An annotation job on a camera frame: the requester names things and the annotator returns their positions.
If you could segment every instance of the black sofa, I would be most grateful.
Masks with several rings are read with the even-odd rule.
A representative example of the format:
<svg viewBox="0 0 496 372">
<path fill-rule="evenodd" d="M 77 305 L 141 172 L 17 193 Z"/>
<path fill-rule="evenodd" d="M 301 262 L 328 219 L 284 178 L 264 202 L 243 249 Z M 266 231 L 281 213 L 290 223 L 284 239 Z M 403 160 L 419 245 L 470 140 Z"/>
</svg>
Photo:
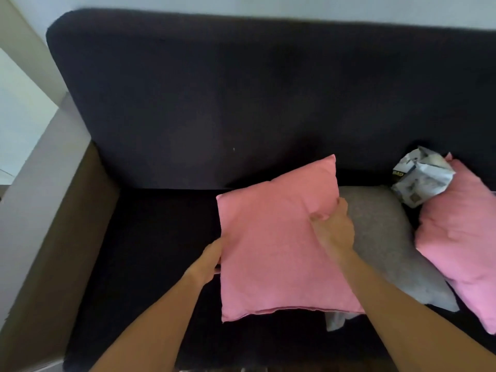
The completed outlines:
<svg viewBox="0 0 496 372">
<path fill-rule="evenodd" d="M 451 151 L 496 190 L 494 32 L 85 9 L 46 37 L 122 187 L 67 348 L 69 372 L 89 370 L 219 237 L 219 193 L 332 153 L 340 185 L 388 184 L 417 144 Z M 458 313 L 433 309 L 496 352 L 459 304 Z M 220 308 L 216 278 L 177 368 L 387 357 L 365 316 L 327 333 L 319 312 L 221 324 Z"/>
</svg>

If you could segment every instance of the person's right arm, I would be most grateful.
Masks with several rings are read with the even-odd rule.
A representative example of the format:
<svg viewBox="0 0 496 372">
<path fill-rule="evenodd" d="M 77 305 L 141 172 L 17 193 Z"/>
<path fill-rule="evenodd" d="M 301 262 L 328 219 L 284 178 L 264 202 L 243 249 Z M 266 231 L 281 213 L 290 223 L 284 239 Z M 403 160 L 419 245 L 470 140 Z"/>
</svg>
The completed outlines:
<svg viewBox="0 0 496 372">
<path fill-rule="evenodd" d="M 495 371 L 496 356 L 381 277 L 353 250 L 348 204 L 326 220 L 311 217 L 319 242 L 340 266 L 400 372 Z"/>
</svg>

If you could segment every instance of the pink pillow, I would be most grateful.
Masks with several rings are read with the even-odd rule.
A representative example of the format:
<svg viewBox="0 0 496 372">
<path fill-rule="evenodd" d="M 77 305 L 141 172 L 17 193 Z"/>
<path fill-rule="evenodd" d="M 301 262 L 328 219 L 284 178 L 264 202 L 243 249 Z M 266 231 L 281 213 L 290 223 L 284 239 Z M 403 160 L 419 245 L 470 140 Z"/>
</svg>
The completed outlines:
<svg viewBox="0 0 496 372">
<path fill-rule="evenodd" d="M 222 235 L 222 321 L 278 309 L 363 313 L 308 221 L 339 196 L 331 155 L 272 181 L 217 196 Z"/>
<path fill-rule="evenodd" d="M 449 187 L 420 212 L 417 249 L 446 278 L 487 332 L 496 333 L 496 197 L 462 162 Z"/>
</svg>

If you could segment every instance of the person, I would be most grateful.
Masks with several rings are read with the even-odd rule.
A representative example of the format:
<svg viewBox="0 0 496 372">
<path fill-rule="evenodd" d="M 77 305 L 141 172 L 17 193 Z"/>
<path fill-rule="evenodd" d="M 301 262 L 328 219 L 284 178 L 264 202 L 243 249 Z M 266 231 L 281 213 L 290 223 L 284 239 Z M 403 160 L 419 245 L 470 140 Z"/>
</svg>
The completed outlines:
<svg viewBox="0 0 496 372">
<path fill-rule="evenodd" d="M 496 370 L 496 356 L 435 312 L 384 280 L 354 251 L 348 204 L 339 199 L 326 220 L 312 215 L 315 235 L 340 266 L 353 293 L 400 372 Z M 212 280 L 224 240 L 201 257 L 162 298 L 142 313 L 96 362 L 91 372 L 172 371 L 202 287 Z"/>
</svg>

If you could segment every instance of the gray pillow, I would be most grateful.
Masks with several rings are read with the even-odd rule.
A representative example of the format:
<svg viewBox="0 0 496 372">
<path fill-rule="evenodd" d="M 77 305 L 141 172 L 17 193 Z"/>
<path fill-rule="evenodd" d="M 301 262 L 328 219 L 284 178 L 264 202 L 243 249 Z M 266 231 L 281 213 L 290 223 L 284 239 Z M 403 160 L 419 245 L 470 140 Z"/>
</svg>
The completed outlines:
<svg viewBox="0 0 496 372">
<path fill-rule="evenodd" d="M 422 304 L 459 310 L 444 277 L 415 249 L 412 226 L 389 188 L 339 187 L 339 195 L 355 225 L 353 248 L 365 262 Z M 326 318 L 329 324 L 334 314 Z"/>
</svg>

